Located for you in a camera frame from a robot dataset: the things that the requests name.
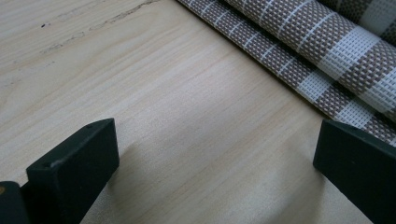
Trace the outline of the striped woven placemat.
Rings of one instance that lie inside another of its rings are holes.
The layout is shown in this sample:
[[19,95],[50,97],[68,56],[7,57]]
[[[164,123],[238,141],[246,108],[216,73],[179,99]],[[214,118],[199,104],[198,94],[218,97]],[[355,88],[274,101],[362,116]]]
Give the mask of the striped woven placemat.
[[396,0],[318,0],[396,47]]
[[178,2],[233,41],[331,119],[364,130],[396,147],[396,122],[364,103],[225,0]]
[[396,122],[396,48],[318,0],[225,0]]

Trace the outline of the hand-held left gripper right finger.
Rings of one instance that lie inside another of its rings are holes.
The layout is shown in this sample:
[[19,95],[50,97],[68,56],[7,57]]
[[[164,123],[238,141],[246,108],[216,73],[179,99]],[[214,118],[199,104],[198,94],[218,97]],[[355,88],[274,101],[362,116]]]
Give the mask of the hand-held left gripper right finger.
[[396,224],[396,147],[325,119],[313,165],[374,224]]

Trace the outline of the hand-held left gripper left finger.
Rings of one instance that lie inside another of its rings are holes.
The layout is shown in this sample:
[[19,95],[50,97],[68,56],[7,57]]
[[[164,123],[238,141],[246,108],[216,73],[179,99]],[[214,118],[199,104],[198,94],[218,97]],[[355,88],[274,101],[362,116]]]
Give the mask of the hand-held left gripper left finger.
[[119,165],[115,120],[82,127],[26,169],[30,218],[79,224]]

